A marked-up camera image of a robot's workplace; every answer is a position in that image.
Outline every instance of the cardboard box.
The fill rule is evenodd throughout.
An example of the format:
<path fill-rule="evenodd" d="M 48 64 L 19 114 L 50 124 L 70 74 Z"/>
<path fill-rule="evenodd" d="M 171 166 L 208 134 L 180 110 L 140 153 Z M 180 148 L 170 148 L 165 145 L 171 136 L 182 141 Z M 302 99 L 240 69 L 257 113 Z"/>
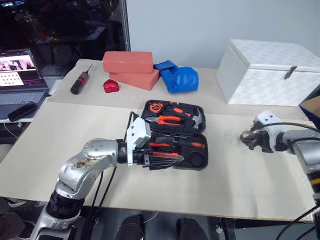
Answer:
<path fill-rule="evenodd" d="M 232 39 L 216 78 L 228 104 L 298 106 L 320 84 L 320 58 L 295 43 Z"/>
<path fill-rule="evenodd" d="M 320 96 L 304 101 L 299 106 L 316 128 L 320 129 Z"/>

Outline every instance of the laptop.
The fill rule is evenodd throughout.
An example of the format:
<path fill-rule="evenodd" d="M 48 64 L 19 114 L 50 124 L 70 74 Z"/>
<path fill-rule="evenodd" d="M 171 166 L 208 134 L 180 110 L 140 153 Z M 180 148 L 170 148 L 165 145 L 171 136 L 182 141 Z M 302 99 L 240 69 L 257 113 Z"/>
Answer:
<path fill-rule="evenodd" d="M 0 52 L 0 119 L 28 103 L 39 109 L 48 92 L 30 49 Z M 23 118 L 32 118 L 36 112 Z"/>

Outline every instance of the white wall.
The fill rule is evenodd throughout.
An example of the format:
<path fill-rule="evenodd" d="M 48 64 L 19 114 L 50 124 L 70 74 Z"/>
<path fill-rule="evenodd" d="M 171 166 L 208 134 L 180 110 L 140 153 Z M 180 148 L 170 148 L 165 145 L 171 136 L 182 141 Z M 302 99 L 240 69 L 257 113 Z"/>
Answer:
<path fill-rule="evenodd" d="M 126 0 L 131 51 L 160 63 L 218 68 L 229 39 L 320 52 L 319 0 Z"/>

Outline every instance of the blue glove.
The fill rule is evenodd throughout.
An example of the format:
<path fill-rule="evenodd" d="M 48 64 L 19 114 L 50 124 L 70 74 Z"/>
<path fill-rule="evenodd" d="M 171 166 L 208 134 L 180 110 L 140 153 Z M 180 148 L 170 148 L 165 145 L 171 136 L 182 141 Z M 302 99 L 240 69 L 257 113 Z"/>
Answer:
<path fill-rule="evenodd" d="M 172 61 L 153 66 L 160 71 L 168 92 L 171 94 L 196 91 L 199 86 L 198 73 L 191 67 L 177 67 Z"/>

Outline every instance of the box latch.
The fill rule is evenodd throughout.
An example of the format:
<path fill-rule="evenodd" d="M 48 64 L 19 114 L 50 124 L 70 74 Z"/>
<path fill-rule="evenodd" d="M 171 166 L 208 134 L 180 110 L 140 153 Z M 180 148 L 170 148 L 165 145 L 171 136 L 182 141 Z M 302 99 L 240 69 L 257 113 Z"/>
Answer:
<path fill-rule="evenodd" d="M 292 66 L 290 70 L 284 75 L 284 79 L 288 79 L 291 77 L 291 74 L 296 70 L 298 66 Z"/>

